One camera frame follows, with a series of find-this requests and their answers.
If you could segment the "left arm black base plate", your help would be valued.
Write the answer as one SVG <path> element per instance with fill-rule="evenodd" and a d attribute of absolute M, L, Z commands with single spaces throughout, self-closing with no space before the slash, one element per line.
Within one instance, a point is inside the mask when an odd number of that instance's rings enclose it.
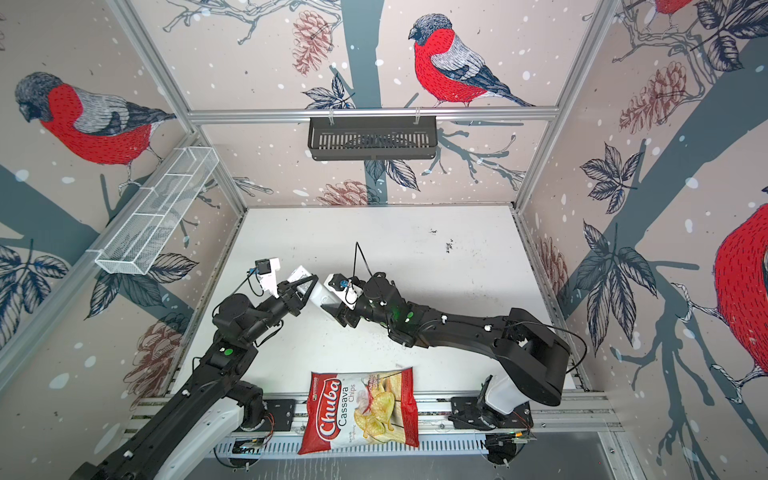
<path fill-rule="evenodd" d="M 297 402 L 294 399 L 261 399 L 243 408 L 240 431 L 288 432 L 291 430 Z"/>

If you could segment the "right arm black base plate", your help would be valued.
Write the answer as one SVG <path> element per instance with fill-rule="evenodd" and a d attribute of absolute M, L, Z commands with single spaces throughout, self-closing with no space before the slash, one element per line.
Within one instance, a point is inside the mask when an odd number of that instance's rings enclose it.
<path fill-rule="evenodd" d="M 501 414 L 478 397 L 459 396 L 450 400 L 448 420 L 457 430 L 529 430 L 533 427 L 530 405 L 524 403 L 509 414 Z"/>

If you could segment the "white remote control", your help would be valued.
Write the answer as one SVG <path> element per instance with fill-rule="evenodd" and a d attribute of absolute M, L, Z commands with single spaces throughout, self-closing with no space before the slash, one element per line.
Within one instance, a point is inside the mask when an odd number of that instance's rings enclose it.
<path fill-rule="evenodd" d="M 299 282 L 297 291 L 320 309 L 335 310 L 341 306 L 341 299 L 319 278 L 315 278 L 305 267 L 298 266 L 288 277 L 289 283 Z"/>

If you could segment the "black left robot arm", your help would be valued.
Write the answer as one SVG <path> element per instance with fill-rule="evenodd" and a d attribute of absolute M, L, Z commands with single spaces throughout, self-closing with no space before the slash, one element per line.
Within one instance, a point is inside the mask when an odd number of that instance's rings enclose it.
<path fill-rule="evenodd" d="M 226 436 L 254 429 L 267 416 L 263 390 L 242 379 L 258 354 L 257 340 L 298 316 L 318 282 L 314 274 L 277 284 L 255 306 L 234 293 L 217 306 L 213 343 L 188 380 L 138 433 L 97 465 L 85 462 L 73 479 L 183 479 Z"/>

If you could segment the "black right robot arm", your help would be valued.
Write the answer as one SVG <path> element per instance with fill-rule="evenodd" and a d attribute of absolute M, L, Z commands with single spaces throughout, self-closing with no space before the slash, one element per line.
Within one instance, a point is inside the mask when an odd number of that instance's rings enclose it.
<path fill-rule="evenodd" d="M 493 317 L 446 313 L 404 299 L 383 272 L 367 280 L 331 274 L 323 288 L 321 308 L 344 327 L 365 320 L 406 348 L 454 348 L 496 360 L 506 378 L 489 380 L 481 403 L 498 414 L 529 401 L 561 404 L 571 349 L 524 309 Z"/>

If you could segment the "red Chuba cassava chips bag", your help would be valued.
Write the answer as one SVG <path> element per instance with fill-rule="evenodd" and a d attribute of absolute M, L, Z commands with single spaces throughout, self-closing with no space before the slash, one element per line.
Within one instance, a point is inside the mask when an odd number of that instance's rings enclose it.
<path fill-rule="evenodd" d="M 411 368 L 368 373 L 314 372 L 307 414 L 300 455 L 388 443 L 420 446 Z"/>

